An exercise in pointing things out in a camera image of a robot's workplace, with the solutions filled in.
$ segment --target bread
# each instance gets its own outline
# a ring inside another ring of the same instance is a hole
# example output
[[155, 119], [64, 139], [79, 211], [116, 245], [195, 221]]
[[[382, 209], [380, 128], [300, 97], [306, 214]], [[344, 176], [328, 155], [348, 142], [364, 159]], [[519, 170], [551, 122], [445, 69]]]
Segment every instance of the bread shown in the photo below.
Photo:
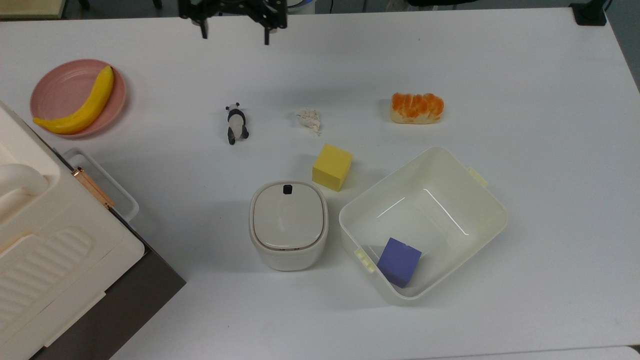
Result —
[[433, 94], [400, 94], [391, 97], [391, 120], [398, 124], [434, 124], [444, 111], [444, 101]]

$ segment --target container lid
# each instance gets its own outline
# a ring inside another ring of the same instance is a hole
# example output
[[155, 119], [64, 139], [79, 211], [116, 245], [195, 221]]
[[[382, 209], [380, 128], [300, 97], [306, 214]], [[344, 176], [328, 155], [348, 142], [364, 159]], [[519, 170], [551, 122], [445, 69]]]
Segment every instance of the container lid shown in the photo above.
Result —
[[301, 183], [280, 183], [264, 189], [253, 208], [255, 237], [274, 250], [295, 250], [313, 245], [323, 231], [320, 195]]

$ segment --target banana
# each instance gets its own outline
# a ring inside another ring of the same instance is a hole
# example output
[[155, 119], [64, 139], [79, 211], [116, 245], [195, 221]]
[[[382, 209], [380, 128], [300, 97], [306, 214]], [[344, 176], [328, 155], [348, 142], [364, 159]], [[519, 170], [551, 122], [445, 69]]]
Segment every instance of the banana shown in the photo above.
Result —
[[53, 120], [33, 118], [33, 122], [55, 134], [70, 135], [78, 133], [100, 115], [104, 105], [109, 100], [113, 89], [113, 70], [110, 66], [104, 67], [95, 79], [89, 98], [73, 114]]

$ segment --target white container with lid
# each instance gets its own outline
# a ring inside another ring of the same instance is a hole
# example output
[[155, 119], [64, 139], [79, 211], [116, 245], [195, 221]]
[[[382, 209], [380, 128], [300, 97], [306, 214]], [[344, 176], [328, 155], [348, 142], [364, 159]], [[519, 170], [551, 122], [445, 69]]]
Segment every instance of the white container with lid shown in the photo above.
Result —
[[251, 240], [275, 270], [302, 270], [324, 249], [328, 208], [316, 186], [304, 181], [275, 181], [258, 189], [249, 214]]

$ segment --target metal hinge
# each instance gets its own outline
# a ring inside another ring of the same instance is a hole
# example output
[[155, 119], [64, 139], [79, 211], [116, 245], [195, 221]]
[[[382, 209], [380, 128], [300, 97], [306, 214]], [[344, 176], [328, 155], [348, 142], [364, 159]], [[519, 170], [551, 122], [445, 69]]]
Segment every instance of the metal hinge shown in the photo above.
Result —
[[80, 182], [82, 186], [95, 197], [107, 210], [115, 206], [115, 202], [113, 202], [107, 194], [105, 194], [102, 189], [98, 186], [98, 184], [93, 181], [93, 179], [87, 174], [81, 167], [75, 169], [72, 173], [74, 178]]

